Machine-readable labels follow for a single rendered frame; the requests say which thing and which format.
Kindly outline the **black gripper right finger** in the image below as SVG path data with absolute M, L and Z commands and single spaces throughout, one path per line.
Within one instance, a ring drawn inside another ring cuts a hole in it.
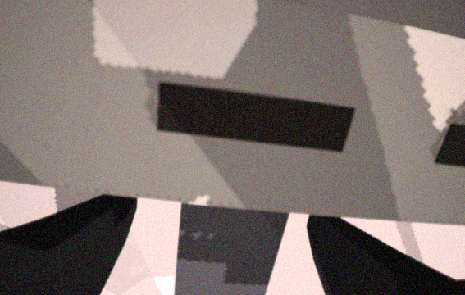
M 325 295 L 465 295 L 455 279 L 341 217 L 310 216 L 312 259 Z

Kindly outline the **black two-prong plug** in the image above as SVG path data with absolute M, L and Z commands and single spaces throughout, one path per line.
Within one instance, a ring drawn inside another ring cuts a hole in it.
M 174 295 L 266 295 L 288 219 L 182 202 Z

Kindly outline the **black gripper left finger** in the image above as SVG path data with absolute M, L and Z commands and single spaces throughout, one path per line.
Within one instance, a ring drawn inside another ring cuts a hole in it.
M 101 295 L 137 205 L 102 194 L 0 231 L 0 295 Z

